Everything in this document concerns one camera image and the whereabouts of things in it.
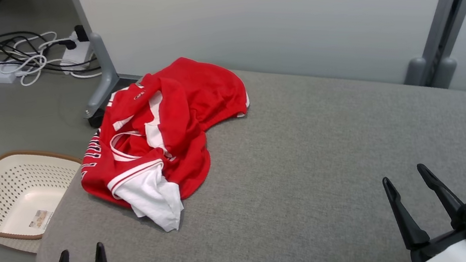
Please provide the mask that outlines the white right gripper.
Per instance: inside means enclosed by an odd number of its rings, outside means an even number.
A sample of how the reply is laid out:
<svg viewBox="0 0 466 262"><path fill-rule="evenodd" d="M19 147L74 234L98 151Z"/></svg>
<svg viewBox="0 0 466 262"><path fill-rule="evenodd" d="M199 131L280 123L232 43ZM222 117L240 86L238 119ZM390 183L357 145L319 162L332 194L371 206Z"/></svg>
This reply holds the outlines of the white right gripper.
<svg viewBox="0 0 466 262"><path fill-rule="evenodd" d="M442 203L450 217L451 227L464 228L466 203L446 187L426 165L417 164L417 169L425 184ZM399 191L388 177L384 177L382 183L405 248L410 251L411 262L466 262L466 229L453 230L430 239L428 233L418 226L405 208Z"/></svg>

